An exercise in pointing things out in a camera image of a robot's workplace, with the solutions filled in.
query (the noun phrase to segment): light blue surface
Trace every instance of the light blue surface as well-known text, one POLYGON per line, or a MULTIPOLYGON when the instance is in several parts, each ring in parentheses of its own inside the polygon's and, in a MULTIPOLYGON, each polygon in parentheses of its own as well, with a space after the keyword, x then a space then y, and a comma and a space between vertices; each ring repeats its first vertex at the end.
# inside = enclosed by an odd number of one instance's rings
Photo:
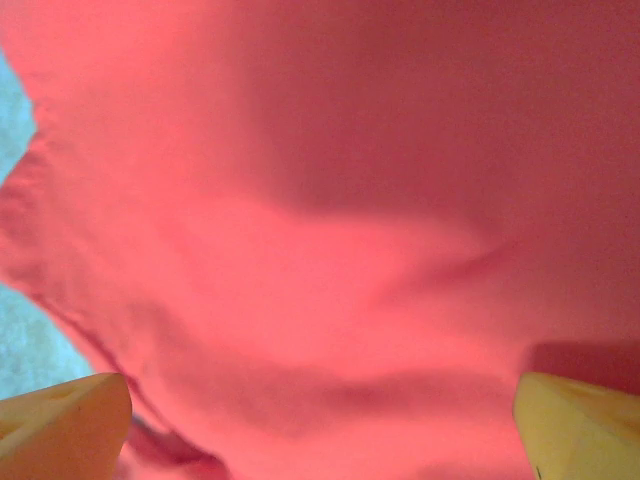
MULTIPOLYGON (((0 52, 0 183, 34 132, 31 103, 0 52)), ((0 285, 0 399, 91 373, 85 359, 43 312, 0 285)))

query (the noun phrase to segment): yellow object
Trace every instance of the yellow object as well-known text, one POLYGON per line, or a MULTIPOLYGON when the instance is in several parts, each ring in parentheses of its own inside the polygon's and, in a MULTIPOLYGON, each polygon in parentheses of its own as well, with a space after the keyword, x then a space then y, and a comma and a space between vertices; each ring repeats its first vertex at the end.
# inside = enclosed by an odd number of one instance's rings
POLYGON ((0 479, 111 480, 131 414, 110 373, 0 401, 0 479))
POLYGON ((514 418, 538 480, 640 479, 640 397, 527 373, 514 418))

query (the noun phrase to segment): red cloth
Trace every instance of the red cloth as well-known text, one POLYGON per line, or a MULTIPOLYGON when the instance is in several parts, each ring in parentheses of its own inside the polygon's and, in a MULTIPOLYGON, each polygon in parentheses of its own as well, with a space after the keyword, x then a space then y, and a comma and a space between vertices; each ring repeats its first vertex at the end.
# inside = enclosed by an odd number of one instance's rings
POLYGON ((524 480, 523 370, 640 392, 638 2, 0 8, 0 271, 130 379, 121 475, 524 480))

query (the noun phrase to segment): pink fabric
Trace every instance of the pink fabric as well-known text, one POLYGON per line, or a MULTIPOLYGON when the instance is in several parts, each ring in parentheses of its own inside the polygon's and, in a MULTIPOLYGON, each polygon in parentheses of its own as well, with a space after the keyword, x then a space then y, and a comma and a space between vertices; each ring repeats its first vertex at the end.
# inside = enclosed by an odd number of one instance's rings
POLYGON ((523 370, 640 392, 638 2, 496 5, 2 2, 2 279, 122 478, 525 480, 523 370))

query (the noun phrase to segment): yellow plastic piece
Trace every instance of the yellow plastic piece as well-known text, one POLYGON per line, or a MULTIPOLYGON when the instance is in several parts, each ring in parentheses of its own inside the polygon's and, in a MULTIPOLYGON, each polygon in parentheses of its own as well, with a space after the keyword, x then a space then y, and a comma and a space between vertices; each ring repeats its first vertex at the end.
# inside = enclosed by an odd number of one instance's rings
POLYGON ((513 413, 534 478, 640 479, 640 397, 527 373, 513 413))
POLYGON ((119 374, 98 374, 0 402, 0 479, 111 480, 131 424, 119 374))

